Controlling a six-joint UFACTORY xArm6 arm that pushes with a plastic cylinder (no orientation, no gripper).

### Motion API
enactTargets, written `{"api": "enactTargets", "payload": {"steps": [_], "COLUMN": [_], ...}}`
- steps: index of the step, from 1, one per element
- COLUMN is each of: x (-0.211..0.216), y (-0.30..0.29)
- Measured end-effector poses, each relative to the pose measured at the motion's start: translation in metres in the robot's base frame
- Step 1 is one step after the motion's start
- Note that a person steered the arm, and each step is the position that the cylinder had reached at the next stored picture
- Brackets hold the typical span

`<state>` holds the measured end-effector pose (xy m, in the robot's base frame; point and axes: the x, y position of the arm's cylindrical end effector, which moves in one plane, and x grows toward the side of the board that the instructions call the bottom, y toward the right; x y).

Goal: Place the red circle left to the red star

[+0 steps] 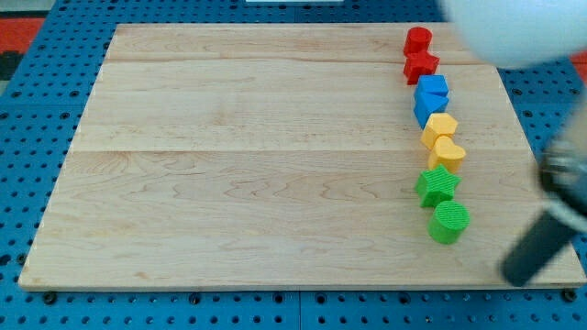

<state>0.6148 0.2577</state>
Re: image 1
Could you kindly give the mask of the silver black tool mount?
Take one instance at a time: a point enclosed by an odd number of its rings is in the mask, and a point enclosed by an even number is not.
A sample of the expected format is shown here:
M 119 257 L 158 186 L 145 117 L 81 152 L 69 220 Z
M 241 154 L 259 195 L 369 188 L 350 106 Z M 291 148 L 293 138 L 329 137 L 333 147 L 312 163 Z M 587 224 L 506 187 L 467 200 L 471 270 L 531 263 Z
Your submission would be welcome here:
M 567 115 L 539 164 L 548 212 L 571 228 L 586 227 L 586 99 Z

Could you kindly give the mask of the dark cylindrical pusher stick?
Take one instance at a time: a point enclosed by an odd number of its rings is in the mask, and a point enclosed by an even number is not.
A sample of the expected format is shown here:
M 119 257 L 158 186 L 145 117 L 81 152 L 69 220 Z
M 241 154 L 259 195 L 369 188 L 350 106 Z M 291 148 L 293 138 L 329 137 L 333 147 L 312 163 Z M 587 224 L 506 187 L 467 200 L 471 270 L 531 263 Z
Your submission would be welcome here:
M 503 278 L 515 287 L 524 287 L 578 234 L 578 218 L 573 212 L 544 210 L 504 257 Z

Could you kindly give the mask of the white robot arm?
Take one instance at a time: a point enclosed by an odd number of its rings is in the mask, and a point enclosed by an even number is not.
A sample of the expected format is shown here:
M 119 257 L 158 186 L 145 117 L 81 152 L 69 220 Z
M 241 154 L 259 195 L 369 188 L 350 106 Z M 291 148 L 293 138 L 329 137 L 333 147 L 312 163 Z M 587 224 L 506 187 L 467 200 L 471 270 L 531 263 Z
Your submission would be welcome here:
M 442 0 L 443 13 L 480 60 L 524 69 L 586 47 L 583 1 Z M 538 169 L 548 204 L 501 263 L 516 287 L 531 281 L 586 230 L 586 104 L 580 103 L 542 153 Z

